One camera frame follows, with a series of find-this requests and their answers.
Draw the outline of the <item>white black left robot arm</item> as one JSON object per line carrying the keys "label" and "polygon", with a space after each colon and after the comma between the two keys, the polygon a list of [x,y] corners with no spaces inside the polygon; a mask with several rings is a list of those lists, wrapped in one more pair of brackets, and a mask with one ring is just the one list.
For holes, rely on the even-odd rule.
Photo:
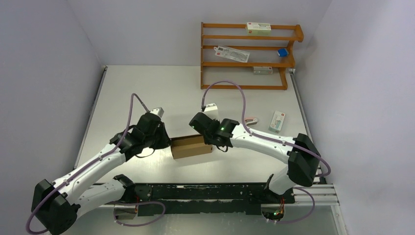
{"label": "white black left robot arm", "polygon": [[77,219],[104,204],[132,202],[134,183],[125,175],[117,175],[100,186],[94,184],[114,168],[137,157],[146,148],[164,149],[171,145],[161,118],[163,109],[155,108],[142,115],[135,125],[117,133],[93,158],[72,172],[49,182],[40,181],[34,189],[31,215],[26,231],[34,235],[30,223],[37,218],[52,235],[67,231]]}

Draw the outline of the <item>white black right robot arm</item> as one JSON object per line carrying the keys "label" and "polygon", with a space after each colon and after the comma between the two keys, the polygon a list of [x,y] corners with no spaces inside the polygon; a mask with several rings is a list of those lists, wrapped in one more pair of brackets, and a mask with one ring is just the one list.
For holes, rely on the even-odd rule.
{"label": "white black right robot arm", "polygon": [[294,186],[310,187],[314,183],[320,164],[320,155],[311,139],[302,133],[296,137],[269,135],[245,127],[236,120],[222,121],[198,112],[189,126],[203,136],[205,144],[217,148],[244,148],[271,156],[285,166],[272,174],[264,197],[268,202],[277,202]]}

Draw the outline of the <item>orange wooden shelf rack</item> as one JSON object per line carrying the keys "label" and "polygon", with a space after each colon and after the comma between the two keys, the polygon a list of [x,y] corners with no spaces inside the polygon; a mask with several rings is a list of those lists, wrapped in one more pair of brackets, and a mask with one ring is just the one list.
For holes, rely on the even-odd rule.
{"label": "orange wooden shelf rack", "polygon": [[[294,44],[304,40],[299,24],[271,25],[270,36],[251,36],[246,23],[201,23],[200,88],[233,89],[221,80],[233,80],[245,90],[287,90],[286,72],[292,69]],[[216,46],[227,46],[250,53],[247,63],[215,55]],[[286,48],[289,55],[279,57],[277,51]],[[253,67],[272,67],[271,75],[256,75]]]}

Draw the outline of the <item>brown cardboard box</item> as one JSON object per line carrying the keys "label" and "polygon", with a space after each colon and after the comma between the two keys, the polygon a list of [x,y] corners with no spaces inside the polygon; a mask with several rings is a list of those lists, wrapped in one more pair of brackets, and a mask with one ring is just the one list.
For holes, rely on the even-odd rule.
{"label": "brown cardboard box", "polygon": [[205,144],[202,135],[175,137],[171,139],[171,153],[173,159],[193,157],[212,152],[212,145]]}

